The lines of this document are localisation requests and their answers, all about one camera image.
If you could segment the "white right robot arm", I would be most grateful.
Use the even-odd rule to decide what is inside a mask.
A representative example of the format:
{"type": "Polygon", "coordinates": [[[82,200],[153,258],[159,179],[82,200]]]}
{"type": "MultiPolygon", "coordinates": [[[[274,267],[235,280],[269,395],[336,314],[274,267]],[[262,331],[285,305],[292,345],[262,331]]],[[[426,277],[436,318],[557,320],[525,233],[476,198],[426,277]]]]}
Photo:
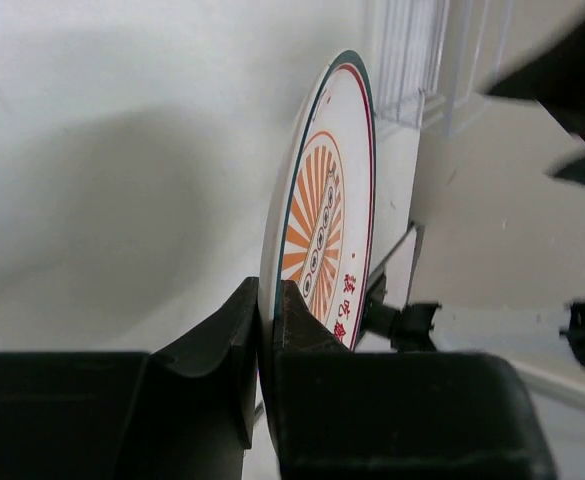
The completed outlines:
{"type": "MultiPolygon", "coordinates": [[[[538,52],[508,67],[482,88],[488,97],[540,104],[568,134],[585,143],[585,14],[538,52]]],[[[551,166],[547,176],[585,187],[585,153],[551,166]]],[[[559,330],[585,368],[585,300],[569,305],[559,330]]]]}

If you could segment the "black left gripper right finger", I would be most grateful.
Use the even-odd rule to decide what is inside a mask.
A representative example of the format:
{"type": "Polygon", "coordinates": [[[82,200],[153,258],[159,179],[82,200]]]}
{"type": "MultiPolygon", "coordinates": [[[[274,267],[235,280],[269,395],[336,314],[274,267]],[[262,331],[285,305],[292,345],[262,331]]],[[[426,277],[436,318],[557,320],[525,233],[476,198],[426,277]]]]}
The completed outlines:
{"type": "Polygon", "coordinates": [[[280,285],[271,432],[285,479],[553,479],[522,380],[485,353],[354,353],[280,285]]]}

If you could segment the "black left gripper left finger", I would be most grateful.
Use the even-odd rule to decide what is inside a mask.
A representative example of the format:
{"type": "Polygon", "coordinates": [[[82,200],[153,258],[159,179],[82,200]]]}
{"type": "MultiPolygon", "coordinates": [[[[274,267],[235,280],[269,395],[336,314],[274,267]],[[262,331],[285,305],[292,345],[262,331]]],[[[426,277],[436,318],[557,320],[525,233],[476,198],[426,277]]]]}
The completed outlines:
{"type": "Polygon", "coordinates": [[[154,352],[0,352],[0,479],[238,479],[258,281],[154,352]]]}

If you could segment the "cream plate with orange pattern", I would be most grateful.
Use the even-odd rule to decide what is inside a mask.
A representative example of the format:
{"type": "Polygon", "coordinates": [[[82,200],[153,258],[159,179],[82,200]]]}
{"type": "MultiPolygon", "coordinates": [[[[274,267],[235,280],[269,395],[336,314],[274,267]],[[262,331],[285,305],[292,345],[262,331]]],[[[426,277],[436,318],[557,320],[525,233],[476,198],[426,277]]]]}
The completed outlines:
{"type": "Polygon", "coordinates": [[[343,50],[301,103],[277,174],[259,272],[265,326],[292,281],[314,318],[354,348],[370,270],[376,166],[370,80],[361,56],[343,50]]]}

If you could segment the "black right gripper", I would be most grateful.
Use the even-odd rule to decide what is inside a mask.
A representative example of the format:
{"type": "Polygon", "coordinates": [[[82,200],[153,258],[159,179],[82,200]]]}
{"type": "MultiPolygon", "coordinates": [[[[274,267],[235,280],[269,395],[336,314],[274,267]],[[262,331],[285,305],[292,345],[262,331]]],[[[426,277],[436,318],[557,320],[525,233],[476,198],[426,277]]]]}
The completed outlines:
{"type": "MultiPolygon", "coordinates": [[[[585,12],[554,38],[481,86],[487,97],[540,104],[568,134],[585,143],[585,12]]],[[[585,153],[547,171],[585,187],[585,153]]]]}

